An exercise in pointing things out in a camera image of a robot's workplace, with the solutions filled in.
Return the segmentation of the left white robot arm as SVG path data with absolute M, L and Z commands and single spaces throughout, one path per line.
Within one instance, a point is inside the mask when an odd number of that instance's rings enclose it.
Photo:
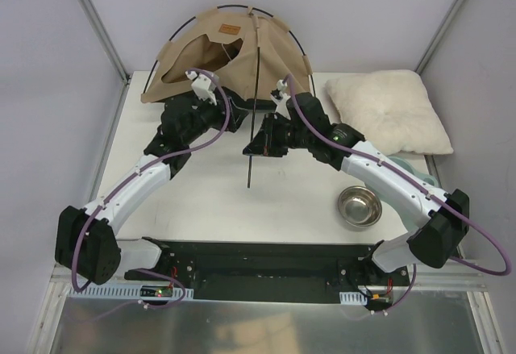
M 136 165 L 105 197 L 84 207 L 66 207 L 60 214 L 56 237 L 56 262 L 72 272 L 73 288 L 102 285 L 114 275 L 142 269 L 152 280 L 165 279 L 170 261 L 156 241 L 140 238 L 117 241 L 116 235 L 144 200 L 172 180 L 185 166 L 193 143 L 210 129 L 235 132 L 250 111 L 238 94 L 228 90 L 216 103 L 200 100 L 193 92 L 164 101 L 160 125 Z

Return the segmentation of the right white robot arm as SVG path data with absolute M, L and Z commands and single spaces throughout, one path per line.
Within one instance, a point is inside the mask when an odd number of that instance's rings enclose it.
M 381 285 L 392 271 L 422 263 L 442 268 L 468 232 L 469 197 L 432 186 L 383 156 L 356 129 L 332 123 L 321 102 L 309 93 L 296 95 L 265 115 L 244 148 L 246 156 L 282 157 L 303 148 L 316 160 L 361 180 L 386 199 L 414 229 L 381 241 L 363 264 L 364 279 Z

